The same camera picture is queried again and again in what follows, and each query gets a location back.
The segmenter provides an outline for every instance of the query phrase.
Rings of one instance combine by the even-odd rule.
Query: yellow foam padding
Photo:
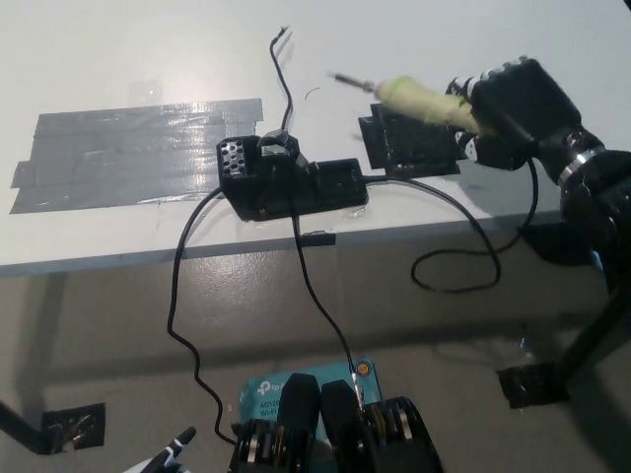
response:
[[[428,123],[460,126],[481,134],[482,128],[471,114],[471,105],[463,98],[438,94],[411,77],[385,81],[375,97],[387,108]]]

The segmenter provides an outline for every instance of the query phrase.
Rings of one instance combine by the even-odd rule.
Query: white table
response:
[[[281,62],[294,93],[291,126],[312,161],[357,157],[371,171],[357,118],[371,98],[331,82],[326,71],[360,78],[415,76],[442,90],[527,54],[575,101],[584,123],[609,148],[631,148],[631,14],[622,0],[5,0],[0,7],[0,275],[166,261],[194,202],[9,215],[18,161],[29,158],[41,113],[189,101],[262,98],[264,122],[278,127],[285,98],[267,52],[281,25],[293,35]],[[315,87],[305,101],[305,93]],[[474,164],[427,178],[489,228],[526,212],[526,169]],[[541,174],[539,210],[558,208]],[[337,242],[470,231],[437,199],[399,186],[370,190],[362,211],[307,216],[304,233]],[[289,248],[288,221],[243,223],[219,203],[191,238],[189,257]]]

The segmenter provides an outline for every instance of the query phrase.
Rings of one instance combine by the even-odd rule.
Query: screw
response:
[[[567,145],[572,147],[580,145],[581,141],[583,141],[583,133],[580,131],[570,133],[565,139]]]

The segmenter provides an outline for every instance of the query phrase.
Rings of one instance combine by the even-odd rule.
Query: black sensor device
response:
[[[466,159],[450,126],[425,123],[371,105],[373,116],[359,118],[372,169],[402,179],[460,174],[456,161]]]
[[[365,205],[356,159],[309,163],[298,140],[277,130],[217,145],[219,183],[242,220],[266,221]]]

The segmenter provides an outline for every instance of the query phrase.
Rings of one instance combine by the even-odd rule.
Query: black tape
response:
[[[524,241],[544,261],[559,266],[592,266],[592,251],[565,222],[521,229]]]
[[[41,415],[41,429],[55,430],[53,453],[71,442],[75,450],[105,444],[105,404],[48,411]]]
[[[300,237],[303,247],[313,246],[333,246],[335,245],[335,234],[327,232],[313,232],[312,234],[302,235]]]
[[[570,395],[565,385],[554,380],[554,368],[553,363],[542,363],[497,372],[511,409],[568,401]]]

